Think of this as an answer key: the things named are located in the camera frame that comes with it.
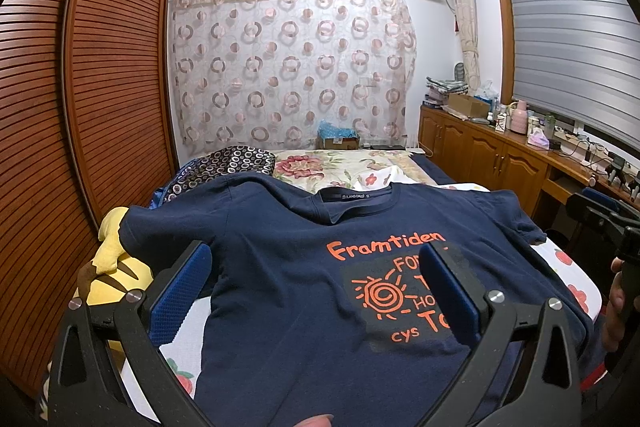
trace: window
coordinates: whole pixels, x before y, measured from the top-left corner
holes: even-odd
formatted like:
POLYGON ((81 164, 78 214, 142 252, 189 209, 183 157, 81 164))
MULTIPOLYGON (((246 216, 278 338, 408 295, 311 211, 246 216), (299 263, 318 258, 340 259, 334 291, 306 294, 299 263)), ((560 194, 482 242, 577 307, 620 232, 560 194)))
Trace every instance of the window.
POLYGON ((513 98, 640 149, 640 24, 626 0, 503 1, 503 27, 505 4, 513 24, 504 43, 513 98))

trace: clothing label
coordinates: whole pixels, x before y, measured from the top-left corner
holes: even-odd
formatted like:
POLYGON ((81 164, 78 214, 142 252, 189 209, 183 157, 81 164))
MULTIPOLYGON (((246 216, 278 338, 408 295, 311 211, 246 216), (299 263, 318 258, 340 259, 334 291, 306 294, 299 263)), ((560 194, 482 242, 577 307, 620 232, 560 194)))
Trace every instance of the clothing label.
POLYGON ((449 324, 420 273, 417 248, 344 266, 342 283, 375 352, 444 340, 449 324))
POLYGON ((342 194, 340 196, 341 200, 368 200, 371 196, 368 194, 342 194))

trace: blue clamp pad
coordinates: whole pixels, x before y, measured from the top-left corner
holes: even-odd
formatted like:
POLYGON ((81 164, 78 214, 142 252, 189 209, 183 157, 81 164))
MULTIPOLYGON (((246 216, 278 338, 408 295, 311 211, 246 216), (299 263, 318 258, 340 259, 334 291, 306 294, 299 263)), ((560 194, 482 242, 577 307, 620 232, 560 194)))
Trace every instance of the blue clamp pad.
POLYGON ((420 272, 460 344, 473 349, 488 324, 485 289, 468 269, 453 260, 460 250, 450 243, 420 248, 420 272))
POLYGON ((148 334, 155 347, 174 341, 193 301, 209 277, 211 250, 204 243, 199 243, 182 262, 182 267, 150 309, 148 334))
POLYGON ((602 206, 606 206, 609 210, 617 214, 620 213, 620 204, 616 200, 614 200, 613 198, 609 198, 608 196, 604 195, 602 192, 598 192, 594 188, 585 187, 582 189, 581 194, 585 198, 589 198, 591 201, 595 201, 602 206))

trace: sheer curtain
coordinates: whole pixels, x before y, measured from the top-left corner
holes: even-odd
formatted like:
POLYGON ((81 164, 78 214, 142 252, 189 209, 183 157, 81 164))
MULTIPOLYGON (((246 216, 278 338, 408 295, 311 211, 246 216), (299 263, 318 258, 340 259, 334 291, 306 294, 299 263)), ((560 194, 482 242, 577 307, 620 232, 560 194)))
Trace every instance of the sheer curtain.
POLYGON ((478 66, 478 19, 476 18, 476 0, 453 0, 456 8, 456 21, 462 44, 462 57, 465 64, 465 81, 469 94, 475 94, 480 87, 480 68, 478 66))
POLYGON ((313 148, 325 119, 406 137, 416 41, 404 0, 171 0, 172 79, 191 155, 313 148))

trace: wardrobe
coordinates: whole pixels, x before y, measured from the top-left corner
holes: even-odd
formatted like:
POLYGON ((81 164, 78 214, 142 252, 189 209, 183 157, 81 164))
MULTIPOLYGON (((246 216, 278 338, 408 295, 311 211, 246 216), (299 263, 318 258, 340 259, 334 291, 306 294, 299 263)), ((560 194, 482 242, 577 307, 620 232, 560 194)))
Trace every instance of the wardrobe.
POLYGON ((177 169, 167 0, 0 5, 0 370, 35 396, 114 206, 177 169))

